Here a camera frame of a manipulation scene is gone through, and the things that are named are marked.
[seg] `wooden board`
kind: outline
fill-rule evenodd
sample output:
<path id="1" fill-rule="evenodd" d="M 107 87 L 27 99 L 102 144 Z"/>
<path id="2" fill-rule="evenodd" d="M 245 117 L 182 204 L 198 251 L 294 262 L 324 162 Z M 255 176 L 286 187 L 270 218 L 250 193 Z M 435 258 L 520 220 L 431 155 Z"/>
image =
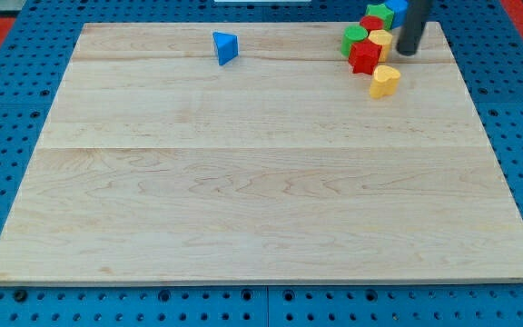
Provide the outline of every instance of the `wooden board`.
<path id="1" fill-rule="evenodd" d="M 439 25 L 372 100 L 347 24 L 86 25 L 0 285 L 523 282 L 523 222 Z M 214 30 L 240 40 L 223 67 Z"/>

